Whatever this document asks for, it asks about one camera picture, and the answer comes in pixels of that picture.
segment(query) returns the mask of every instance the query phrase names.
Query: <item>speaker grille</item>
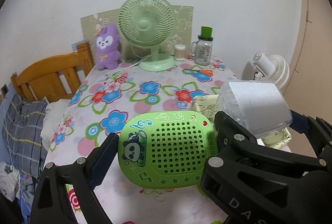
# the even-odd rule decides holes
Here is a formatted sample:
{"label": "speaker grille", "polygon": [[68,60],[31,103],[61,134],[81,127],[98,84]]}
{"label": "speaker grille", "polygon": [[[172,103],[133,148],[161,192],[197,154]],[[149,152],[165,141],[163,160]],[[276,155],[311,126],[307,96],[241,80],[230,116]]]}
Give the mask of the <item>speaker grille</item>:
{"label": "speaker grille", "polygon": [[151,132],[152,166],[160,174],[187,174],[204,166],[205,142],[192,121],[160,123]]}

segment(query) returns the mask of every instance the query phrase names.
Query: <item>white paper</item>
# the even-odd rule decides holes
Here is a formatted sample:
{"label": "white paper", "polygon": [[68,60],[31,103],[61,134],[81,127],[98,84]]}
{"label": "white paper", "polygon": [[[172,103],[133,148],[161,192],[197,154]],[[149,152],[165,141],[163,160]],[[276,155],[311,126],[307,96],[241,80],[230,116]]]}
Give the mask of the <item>white paper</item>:
{"label": "white paper", "polygon": [[257,144],[261,145],[261,146],[265,146],[262,139],[257,139]]}
{"label": "white paper", "polygon": [[229,82],[243,114],[246,128],[252,134],[279,129],[292,119],[288,106],[273,83]]}

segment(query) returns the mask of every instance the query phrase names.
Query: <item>screw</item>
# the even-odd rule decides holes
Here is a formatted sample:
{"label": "screw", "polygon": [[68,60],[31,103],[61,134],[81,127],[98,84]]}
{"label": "screw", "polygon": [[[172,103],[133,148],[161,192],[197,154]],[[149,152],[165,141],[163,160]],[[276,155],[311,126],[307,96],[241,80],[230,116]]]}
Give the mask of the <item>screw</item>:
{"label": "screw", "polygon": [[234,138],[238,141],[243,141],[245,137],[242,134],[235,134]]}
{"label": "screw", "polygon": [[321,164],[323,167],[325,167],[327,165],[326,161],[324,159],[320,159],[319,164]]}
{"label": "screw", "polygon": [[46,165],[45,165],[45,168],[49,169],[49,168],[52,168],[53,166],[53,162],[48,162]]}
{"label": "screw", "polygon": [[219,157],[212,157],[207,162],[213,168],[219,168],[224,164],[224,161]]}
{"label": "screw", "polygon": [[85,162],[85,158],[79,158],[78,160],[76,160],[76,162],[78,164],[83,164]]}

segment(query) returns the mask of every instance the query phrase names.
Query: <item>bed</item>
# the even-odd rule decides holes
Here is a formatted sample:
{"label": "bed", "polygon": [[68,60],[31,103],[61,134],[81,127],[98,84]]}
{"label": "bed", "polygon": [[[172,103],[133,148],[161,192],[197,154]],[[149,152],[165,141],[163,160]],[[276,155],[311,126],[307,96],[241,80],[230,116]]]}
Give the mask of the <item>bed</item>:
{"label": "bed", "polygon": [[82,43],[77,46],[77,52],[40,60],[11,77],[17,94],[9,94],[11,99],[2,130],[4,144],[11,152],[11,164],[20,171],[21,189],[17,204],[24,223],[29,223],[33,199],[28,195],[29,191],[34,192],[33,186],[47,155],[40,137],[46,107],[49,102],[72,99],[81,85],[78,70],[86,76],[93,65],[89,43]]}
{"label": "bed", "polygon": [[[16,92],[30,102],[43,100],[44,97],[49,102],[71,99],[81,84],[75,68],[81,66],[84,75],[87,76],[93,65],[90,46],[86,42],[77,46],[77,52],[40,60],[28,66],[19,75],[13,74],[11,80]],[[61,71],[71,93],[65,90],[59,75]]]}

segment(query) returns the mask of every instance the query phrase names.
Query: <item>green desk fan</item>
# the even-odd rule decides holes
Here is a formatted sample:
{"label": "green desk fan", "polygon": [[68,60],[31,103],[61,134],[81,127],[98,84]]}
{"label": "green desk fan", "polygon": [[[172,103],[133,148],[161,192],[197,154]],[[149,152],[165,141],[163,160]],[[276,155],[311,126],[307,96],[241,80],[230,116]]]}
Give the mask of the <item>green desk fan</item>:
{"label": "green desk fan", "polygon": [[123,37],[136,47],[151,49],[151,55],[139,63],[141,69],[162,71],[174,66],[172,56],[158,52],[159,45],[172,34],[174,23],[166,0],[127,0],[121,6],[118,28]]}

